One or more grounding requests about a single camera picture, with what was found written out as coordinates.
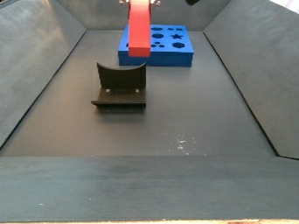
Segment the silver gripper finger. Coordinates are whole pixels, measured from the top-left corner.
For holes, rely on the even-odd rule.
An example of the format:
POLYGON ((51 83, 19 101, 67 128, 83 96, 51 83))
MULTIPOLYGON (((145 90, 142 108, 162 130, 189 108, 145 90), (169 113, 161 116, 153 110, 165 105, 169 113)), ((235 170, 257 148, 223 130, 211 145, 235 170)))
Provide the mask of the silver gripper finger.
POLYGON ((121 4, 127 4, 129 3, 129 0, 119 0, 119 3, 121 4))
POLYGON ((151 5, 159 6, 161 5, 161 0, 151 0, 151 5))

